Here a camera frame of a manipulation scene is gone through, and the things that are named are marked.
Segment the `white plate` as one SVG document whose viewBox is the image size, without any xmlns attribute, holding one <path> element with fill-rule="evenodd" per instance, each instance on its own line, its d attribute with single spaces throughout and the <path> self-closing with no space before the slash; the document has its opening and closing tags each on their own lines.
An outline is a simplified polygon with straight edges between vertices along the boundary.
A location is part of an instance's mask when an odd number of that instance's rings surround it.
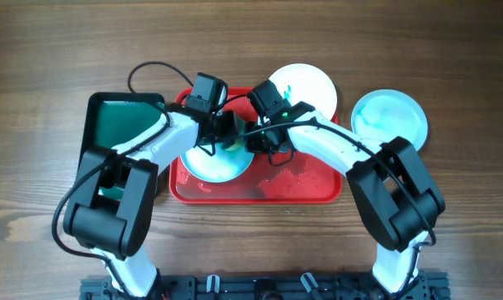
<svg viewBox="0 0 503 300">
<path fill-rule="evenodd" d="M 351 127 L 361 137 L 383 142 L 400 136 L 417 151 L 429 135 L 429 123 L 421 106 L 411 96 L 394 89 L 364 95 L 351 113 Z"/>
<path fill-rule="evenodd" d="M 300 102 L 308 103 L 327 119 L 333 119 L 338 102 L 337 92 L 332 80 L 319 68 L 294 63 L 276 70 L 269 80 L 292 106 Z"/>
<path fill-rule="evenodd" d="M 180 158 L 185 168 L 196 178 L 208 183 L 225 183 L 242 175 L 252 163 L 254 154 L 245 148 L 227 152 L 217 143 L 213 156 L 199 147 L 193 147 Z"/>
</svg>

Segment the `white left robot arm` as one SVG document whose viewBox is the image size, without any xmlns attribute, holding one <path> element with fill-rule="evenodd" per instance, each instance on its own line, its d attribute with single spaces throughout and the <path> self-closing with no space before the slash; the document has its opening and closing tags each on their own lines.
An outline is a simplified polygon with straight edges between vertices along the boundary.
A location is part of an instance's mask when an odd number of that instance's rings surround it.
<svg viewBox="0 0 503 300">
<path fill-rule="evenodd" d="M 188 150 L 210 143 L 229 148 L 245 121 L 233 111 L 202 114 L 186 107 L 152 107 L 159 119 L 124 145 L 94 145 L 81 156 L 74 184 L 52 220 L 55 243 L 65 252 L 101 261 L 113 291 L 107 298 L 165 299 L 160 271 L 143 246 L 160 173 Z"/>
</svg>

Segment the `green sponge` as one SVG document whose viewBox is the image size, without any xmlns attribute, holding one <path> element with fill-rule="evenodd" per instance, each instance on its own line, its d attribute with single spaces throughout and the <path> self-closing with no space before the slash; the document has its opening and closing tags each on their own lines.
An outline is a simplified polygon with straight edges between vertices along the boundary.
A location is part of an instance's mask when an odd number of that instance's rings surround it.
<svg viewBox="0 0 503 300">
<path fill-rule="evenodd" d="M 224 144 L 224 150 L 227 152 L 241 151 L 244 148 L 245 148 L 245 145 L 240 140 L 236 140 L 233 142 L 227 142 Z"/>
</svg>

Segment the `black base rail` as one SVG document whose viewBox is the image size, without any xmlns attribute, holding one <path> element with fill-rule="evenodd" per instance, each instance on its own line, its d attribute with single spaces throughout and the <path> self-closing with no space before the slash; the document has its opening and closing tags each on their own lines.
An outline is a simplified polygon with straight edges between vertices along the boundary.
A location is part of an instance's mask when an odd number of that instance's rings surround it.
<svg viewBox="0 0 503 300">
<path fill-rule="evenodd" d="M 438 299 L 450 300 L 450 288 L 445 272 L 420 271 L 418 276 L 398 296 L 379 286 L 369 272 L 314 275 L 299 277 L 158 277 L 162 288 L 160 299 L 174 300 L 260 300 L 260 299 Z"/>
</svg>

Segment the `black tub with green water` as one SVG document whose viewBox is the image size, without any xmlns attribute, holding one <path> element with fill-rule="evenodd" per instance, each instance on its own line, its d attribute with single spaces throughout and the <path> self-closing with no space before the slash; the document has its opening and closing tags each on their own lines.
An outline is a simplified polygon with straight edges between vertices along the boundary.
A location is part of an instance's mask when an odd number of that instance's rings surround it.
<svg viewBox="0 0 503 300">
<path fill-rule="evenodd" d="M 81 151 L 112 148 L 137 137 L 162 116 L 156 93 L 96 92 L 88 100 Z"/>
</svg>

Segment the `red plastic tray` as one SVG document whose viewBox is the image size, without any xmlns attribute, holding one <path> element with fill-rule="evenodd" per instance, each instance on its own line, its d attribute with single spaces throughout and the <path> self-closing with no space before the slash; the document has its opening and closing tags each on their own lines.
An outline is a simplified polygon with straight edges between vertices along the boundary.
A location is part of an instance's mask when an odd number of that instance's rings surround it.
<svg viewBox="0 0 503 300">
<path fill-rule="evenodd" d="M 215 146 L 200 149 L 213 156 Z M 169 190 L 186 204 L 320 204 L 335 200 L 341 189 L 339 172 L 301 152 L 254 153 L 242 175 L 220 183 L 193 176 L 180 156 L 169 167 Z"/>
</svg>

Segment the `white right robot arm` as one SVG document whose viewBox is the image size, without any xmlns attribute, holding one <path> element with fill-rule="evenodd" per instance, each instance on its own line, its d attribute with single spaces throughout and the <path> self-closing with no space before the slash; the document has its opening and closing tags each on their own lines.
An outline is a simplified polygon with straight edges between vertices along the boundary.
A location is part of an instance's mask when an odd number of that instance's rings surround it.
<svg viewBox="0 0 503 300">
<path fill-rule="evenodd" d="M 414 146 L 360 137 L 306 102 L 254 105 L 260 125 L 247 132 L 269 150 L 288 145 L 345 175 L 365 228 L 378 244 L 373 276 L 399 296 L 415 279 L 420 249 L 435 245 L 434 226 L 445 210 L 442 194 Z"/>
</svg>

